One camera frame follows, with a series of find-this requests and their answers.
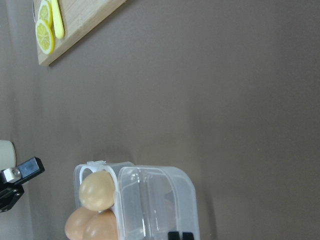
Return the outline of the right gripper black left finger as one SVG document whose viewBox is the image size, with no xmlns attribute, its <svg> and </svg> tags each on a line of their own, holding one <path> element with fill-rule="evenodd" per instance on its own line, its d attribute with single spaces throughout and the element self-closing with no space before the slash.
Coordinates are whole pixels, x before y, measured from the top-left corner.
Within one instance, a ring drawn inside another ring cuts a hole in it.
<svg viewBox="0 0 320 240">
<path fill-rule="evenodd" d="M 180 240 L 180 233 L 178 231 L 170 231 L 167 234 L 168 240 Z"/>
</svg>

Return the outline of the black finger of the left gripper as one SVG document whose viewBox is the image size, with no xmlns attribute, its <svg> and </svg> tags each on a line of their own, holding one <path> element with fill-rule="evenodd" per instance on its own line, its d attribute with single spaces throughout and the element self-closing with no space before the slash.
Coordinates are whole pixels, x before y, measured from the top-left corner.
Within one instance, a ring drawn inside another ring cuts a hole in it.
<svg viewBox="0 0 320 240">
<path fill-rule="evenodd" d="M 0 212 L 12 209 L 21 196 L 25 193 L 22 186 L 6 186 L 0 189 Z"/>
<path fill-rule="evenodd" d="M 0 171 L 1 184 L 23 185 L 45 171 L 40 158 L 32 157 L 15 167 Z"/>
</svg>

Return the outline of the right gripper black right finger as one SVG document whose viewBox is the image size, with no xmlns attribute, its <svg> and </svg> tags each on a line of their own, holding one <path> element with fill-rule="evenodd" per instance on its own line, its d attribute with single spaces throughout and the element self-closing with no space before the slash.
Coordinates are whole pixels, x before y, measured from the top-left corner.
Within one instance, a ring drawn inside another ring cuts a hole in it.
<svg viewBox="0 0 320 240">
<path fill-rule="evenodd" d="M 182 240 L 194 240 L 194 234 L 192 232 L 183 232 Z"/>
</svg>

